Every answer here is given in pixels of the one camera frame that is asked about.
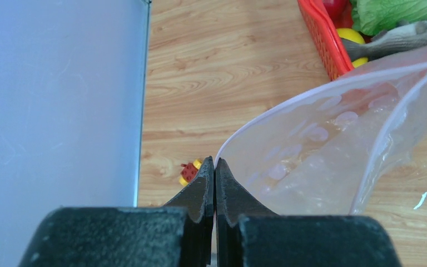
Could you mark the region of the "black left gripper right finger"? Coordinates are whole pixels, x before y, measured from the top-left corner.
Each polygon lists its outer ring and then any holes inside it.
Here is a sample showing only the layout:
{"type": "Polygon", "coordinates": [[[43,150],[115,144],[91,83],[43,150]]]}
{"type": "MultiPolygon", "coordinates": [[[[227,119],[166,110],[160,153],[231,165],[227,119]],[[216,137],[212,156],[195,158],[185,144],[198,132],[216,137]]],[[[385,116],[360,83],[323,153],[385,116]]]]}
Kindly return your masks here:
{"type": "Polygon", "coordinates": [[[386,230],[368,216],[278,215],[215,168],[218,266],[400,266],[386,230]]]}

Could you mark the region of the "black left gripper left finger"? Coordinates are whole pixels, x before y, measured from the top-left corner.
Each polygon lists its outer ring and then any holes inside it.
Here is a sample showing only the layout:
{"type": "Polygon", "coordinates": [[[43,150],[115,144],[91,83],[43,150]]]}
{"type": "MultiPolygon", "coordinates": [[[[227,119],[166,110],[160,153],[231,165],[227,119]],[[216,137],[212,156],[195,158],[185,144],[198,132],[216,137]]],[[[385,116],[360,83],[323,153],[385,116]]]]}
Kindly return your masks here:
{"type": "Polygon", "coordinates": [[[36,229],[20,266],[206,266],[214,161],[160,207],[61,207],[36,229]]]}

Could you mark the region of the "clear zip top bag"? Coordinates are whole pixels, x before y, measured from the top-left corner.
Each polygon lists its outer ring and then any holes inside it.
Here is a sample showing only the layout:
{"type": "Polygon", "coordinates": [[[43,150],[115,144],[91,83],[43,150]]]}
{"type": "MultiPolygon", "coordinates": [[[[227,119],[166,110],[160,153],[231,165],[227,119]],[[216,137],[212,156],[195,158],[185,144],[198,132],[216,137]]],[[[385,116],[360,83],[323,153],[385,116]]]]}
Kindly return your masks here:
{"type": "Polygon", "coordinates": [[[357,214],[427,136],[427,46],[366,63],[237,130],[215,158],[281,215],[357,214]]]}

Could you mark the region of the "green white napa cabbage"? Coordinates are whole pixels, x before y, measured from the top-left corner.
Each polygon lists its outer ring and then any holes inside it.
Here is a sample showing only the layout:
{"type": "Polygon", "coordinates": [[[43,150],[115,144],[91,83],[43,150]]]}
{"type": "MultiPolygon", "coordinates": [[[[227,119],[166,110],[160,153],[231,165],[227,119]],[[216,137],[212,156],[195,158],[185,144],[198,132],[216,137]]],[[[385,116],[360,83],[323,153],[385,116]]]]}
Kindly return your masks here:
{"type": "Polygon", "coordinates": [[[401,20],[411,23],[427,20],[427,0],[351,1],[352,28],[367,36],[392,29],[401,20]]]}

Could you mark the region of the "red yellow toy block left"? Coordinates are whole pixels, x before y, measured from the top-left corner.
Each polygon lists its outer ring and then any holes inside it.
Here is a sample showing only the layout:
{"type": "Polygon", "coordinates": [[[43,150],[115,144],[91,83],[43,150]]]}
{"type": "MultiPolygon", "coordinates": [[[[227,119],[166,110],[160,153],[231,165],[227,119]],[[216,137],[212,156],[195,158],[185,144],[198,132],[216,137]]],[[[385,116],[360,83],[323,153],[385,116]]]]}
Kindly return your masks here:
{"type": "Polygon", "coordinates": [[[179,183],[182,186],[188,185],[197,175],[197,172],[202,166],[202,160],[196,159],[187,164],[181,164],[182,170],[179,176],[179,183]]]}

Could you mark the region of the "red plastic shopping basket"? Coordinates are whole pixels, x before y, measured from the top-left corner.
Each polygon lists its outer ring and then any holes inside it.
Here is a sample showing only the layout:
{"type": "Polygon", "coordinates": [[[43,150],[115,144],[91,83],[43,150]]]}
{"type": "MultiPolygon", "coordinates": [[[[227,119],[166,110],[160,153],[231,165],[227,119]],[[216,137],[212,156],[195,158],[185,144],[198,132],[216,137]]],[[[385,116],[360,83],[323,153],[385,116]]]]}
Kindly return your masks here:
{"type": "Polygon", "coordinates": [[[333,81],[353,70],[354,66],[323,2],[298,0],[297,3],[328,77],[333,81]]]}

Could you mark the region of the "yellow lemon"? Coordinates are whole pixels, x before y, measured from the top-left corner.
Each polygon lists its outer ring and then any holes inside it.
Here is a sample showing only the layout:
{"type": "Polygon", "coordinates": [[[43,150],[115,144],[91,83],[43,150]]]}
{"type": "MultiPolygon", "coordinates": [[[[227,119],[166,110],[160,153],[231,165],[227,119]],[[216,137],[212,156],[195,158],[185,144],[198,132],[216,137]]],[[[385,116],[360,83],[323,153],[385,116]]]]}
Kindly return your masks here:
{"type": "Polygon", "coordinates": [[[354,54],[354,48],[356,48],[357,45],[365,44],[363,36],[358,31],[351,28],[337,28],[336,30],[351,60],[352,66],[357,68],[368,63],[369,59],[367,57],[357,58],[354,54]]]}

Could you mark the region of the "red apple left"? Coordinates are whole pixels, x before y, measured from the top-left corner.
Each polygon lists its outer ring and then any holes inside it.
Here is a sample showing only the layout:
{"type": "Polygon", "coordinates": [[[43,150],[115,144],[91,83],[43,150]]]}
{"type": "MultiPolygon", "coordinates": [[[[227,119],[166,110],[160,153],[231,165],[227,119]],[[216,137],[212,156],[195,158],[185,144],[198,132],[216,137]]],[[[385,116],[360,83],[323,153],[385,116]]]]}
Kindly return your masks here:
{"type": "Polygon", "coordinates": [[[322,0],[325,10],[332,20],[339,19],[346,10],[348,0],[322,0]]]}

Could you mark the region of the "grey toy fish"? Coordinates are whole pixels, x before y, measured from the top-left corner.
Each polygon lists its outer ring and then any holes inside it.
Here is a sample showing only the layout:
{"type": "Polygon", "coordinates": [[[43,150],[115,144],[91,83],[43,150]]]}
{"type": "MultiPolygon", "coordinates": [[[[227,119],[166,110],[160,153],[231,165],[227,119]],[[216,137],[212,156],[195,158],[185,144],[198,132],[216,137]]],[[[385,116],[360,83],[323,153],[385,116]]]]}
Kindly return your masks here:
{"type": "Polygon", "coordinates": [[[427,21],[410,23],[402,20],[395,28],[379,32],[371,42],[357,45],[354,54],[357,58],[375,60],[424,46],[427,46],[427,21]]]}

